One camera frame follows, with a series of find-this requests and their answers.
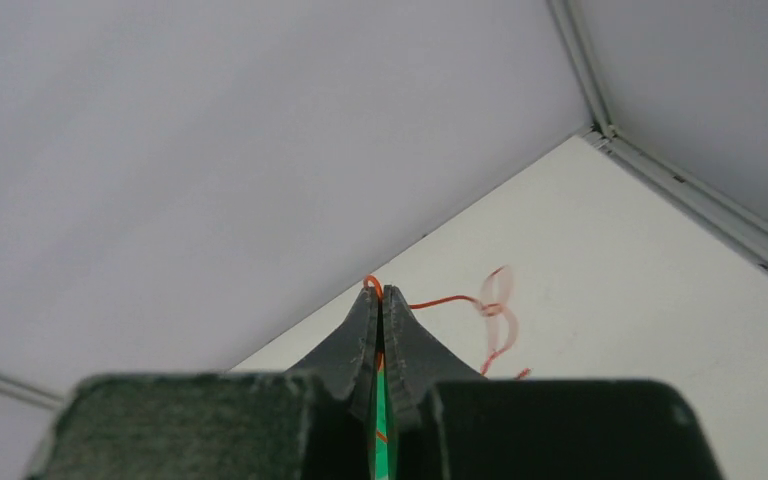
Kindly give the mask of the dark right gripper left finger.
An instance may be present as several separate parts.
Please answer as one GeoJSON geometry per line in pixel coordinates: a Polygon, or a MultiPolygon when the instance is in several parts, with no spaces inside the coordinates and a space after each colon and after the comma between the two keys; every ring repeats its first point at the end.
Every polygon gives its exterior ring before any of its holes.
{"type": "Polygon", "coordinates": [[[283,371],[105,374],[81,381],[27,479],[370,479],[379,295],[283,371]]]}

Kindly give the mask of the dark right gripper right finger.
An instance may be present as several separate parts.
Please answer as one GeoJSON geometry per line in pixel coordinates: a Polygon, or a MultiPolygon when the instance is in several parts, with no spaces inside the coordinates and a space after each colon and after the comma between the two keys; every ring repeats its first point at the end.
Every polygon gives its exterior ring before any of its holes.
{"type": "Polygon", "coordinates": [[[653,380],[490,380],[382,292],[393,479],[718,479],[692,408],[653,380]]]}

